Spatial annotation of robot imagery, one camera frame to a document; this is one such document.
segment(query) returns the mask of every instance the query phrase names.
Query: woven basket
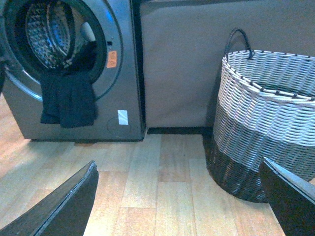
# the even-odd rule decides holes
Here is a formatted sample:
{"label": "woven basket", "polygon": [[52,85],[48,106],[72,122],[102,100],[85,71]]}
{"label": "woven basket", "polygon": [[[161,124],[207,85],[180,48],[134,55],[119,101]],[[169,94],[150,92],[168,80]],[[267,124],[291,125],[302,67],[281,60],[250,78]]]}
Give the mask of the woven basket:
{"label": "woven basket", "polygon": [[[247,50],[229,53],[236,32]],[[266,202],[263,157],[309,181],[315,177],[315,58],[251,50],[234,29],[222,60],[213,149],[214,180],[230,194]]]}

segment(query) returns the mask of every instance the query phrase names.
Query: front-loading washing machine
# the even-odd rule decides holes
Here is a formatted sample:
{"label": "front-loading washing machine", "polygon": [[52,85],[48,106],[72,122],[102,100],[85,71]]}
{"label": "front-loading washing machine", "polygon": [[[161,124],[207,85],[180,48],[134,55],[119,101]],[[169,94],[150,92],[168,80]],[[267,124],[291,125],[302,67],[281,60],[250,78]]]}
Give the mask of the front-loading washing machine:
{"label": "front-loading washing machine", "polygon": [[[130,0],[0,1],[3,94],[26,139],[144,138],[138,11],[139,3]],[[74,61],[93,84],[94,124],[62,128],[41,123],[43,76],[65,71]]]}

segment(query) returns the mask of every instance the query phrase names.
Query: wooden floor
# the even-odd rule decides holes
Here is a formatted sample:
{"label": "wooden floor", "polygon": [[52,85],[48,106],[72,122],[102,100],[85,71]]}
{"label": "wooden floor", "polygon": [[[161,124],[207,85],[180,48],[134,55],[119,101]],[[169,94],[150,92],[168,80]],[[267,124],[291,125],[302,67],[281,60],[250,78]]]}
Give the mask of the wooden floor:
{"label": "wooden floor", "polygon": [[214,183],[200,135],[30,142],[3,96],[0,127],[0,228],[95,160],[99,182],[85,236],[284,236],[268,204],[236,199]]}

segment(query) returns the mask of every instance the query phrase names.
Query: wall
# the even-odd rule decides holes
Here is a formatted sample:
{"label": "wall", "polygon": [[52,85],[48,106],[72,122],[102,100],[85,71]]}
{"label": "wall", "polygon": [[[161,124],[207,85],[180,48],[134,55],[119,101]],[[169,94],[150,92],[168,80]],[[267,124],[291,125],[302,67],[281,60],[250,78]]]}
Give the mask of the wall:
{"label": "wall", "polygon": [[[253,49],[315,56],[314,0],[152,0],[141,5],[147,127],[212,126],[230,31]],[[243,49],[241,37],[233,51]]]}

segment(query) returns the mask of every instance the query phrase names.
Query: orange sticker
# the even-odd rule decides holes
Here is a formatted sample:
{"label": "orange sticker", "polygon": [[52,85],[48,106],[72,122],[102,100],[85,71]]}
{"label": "orange sticker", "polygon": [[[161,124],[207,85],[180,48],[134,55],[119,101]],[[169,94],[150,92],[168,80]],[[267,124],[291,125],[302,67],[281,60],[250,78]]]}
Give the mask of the orange sticker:
{"label": "orange sticker", "polygon": [[108,53],[107,68],[115,68],[117,66],[117,51]]}

